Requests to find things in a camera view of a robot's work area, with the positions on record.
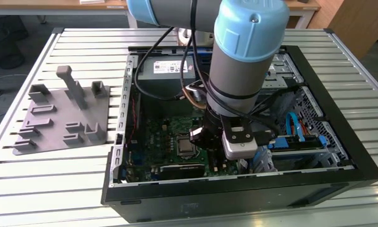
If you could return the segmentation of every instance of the white sticker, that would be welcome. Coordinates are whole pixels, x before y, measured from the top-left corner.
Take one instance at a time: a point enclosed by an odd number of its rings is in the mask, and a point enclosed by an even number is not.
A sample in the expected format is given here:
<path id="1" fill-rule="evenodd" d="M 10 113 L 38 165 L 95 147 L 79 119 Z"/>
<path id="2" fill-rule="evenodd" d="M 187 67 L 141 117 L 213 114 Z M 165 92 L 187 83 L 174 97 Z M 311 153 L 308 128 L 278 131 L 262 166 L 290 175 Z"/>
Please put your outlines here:
<path id="1" fill-rule="evenodd" d="M 155 61 L 153 63 L 153 72 L 158 73 L 178 73 L 181 69 L 181 61 Z M 183 72 L 187 72 L 187 62 L 183 64 Z"/>
<path id="2" fill-rule="evenodd" d="M 318 8 L 316 7 L 303 7 L 302 9 L 303 10 L 316 10 Z"/>
<path id="3" fill-rule="evenodd" d="M 247 161 L 239 159 L 239 164 L 243 166 L 245 169 L 247 169 Z"/>
<path id="4" fill-rule="evenodd" d="M 107 9 L 123 9 L 123 6 L 106 6 Z"/>

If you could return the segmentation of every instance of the light blue joint cap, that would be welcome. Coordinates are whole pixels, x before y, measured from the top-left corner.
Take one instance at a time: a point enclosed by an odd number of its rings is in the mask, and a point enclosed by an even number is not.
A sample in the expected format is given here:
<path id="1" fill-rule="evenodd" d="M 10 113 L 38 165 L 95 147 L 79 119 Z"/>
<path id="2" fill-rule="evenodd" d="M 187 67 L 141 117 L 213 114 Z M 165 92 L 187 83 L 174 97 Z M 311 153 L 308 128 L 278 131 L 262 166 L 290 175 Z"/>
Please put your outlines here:
<path id="1" fill-rule="evenodd" d="M 158 26 L 150 0 L 127 0 L 127 8 L 135 20 Z"/>
<path id="2" fill-rule="evenodd" d="M 259 62 L 278 50 L 290 10 L 282 0 L 222 0 L 214 39 L 225 54 L 241 62 Z"/>

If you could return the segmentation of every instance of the green circuit board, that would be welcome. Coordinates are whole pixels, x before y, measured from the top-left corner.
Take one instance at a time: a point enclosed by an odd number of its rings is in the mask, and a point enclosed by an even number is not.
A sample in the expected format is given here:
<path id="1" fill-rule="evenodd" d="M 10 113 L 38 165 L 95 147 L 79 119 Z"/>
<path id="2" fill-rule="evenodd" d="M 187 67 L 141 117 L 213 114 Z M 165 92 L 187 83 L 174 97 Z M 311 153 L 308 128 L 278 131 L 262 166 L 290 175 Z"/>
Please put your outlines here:
<path id="1" fill-rule="evenodd" d="M 131 151 L 134 177 L 137 181 L 151 181 L 153 167 L 166 165 L 205 165 L 203 176 L 221 176 L 237 174 L 237 162 L 225 161 L 223 168 L 209 167 L 207 151 L 193 147 L 193 153 L 179 155 L 179 140 L 189 139 L 189 129 L 199 125 L 201 118 L 171 117 L 165 119 L 147 119 L 145 126 L 143 150 Z"/>

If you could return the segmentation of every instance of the table leg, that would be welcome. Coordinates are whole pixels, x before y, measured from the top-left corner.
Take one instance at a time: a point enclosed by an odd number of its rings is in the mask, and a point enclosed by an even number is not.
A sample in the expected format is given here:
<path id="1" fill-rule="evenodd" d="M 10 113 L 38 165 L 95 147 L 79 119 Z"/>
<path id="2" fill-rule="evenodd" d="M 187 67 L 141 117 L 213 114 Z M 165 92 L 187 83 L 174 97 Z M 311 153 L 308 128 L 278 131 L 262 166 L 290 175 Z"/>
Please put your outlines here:
<path id="1" fill-rule="evenodd" d="M 302 11 L 302 15 L 300 15 L 300 18 L 299 18 L 296 26 L 295 26 L 296 29 L 306 29 L 306 27 L 310 23 L 310 20 L 314 16 L 314 13 L 315 13 L 314 10 L 303 10 Z"/>
<path id="2" fill-rule="evenodd" d="M 35 18 L 41 24 L 46 23 L 46 16 L 37 15 Z"/>
<path id="3" fill-rule="evenodd" d="M 127 16 L 127 21 L 129 21 L 129 27 L 130 28 L 138 28 L 137 27 L 137 20 L 127 10 L 126 10 L 126 16 Z"/>

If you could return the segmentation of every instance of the power supply label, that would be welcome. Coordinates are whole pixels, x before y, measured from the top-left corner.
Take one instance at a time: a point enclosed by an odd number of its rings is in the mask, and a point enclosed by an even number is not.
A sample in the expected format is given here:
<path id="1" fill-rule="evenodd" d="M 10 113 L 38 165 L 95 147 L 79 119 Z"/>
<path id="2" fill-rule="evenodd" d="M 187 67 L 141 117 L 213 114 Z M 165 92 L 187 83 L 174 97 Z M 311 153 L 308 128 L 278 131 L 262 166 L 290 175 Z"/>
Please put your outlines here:
<path id="1" fill-rule="evenodd" d="M 153 63 L 154 74 L 178 73 L 181 69 L 181 61 L 155 61 Z M 183 64 L 183 72 L 187 72 L 187 62 Z"/>

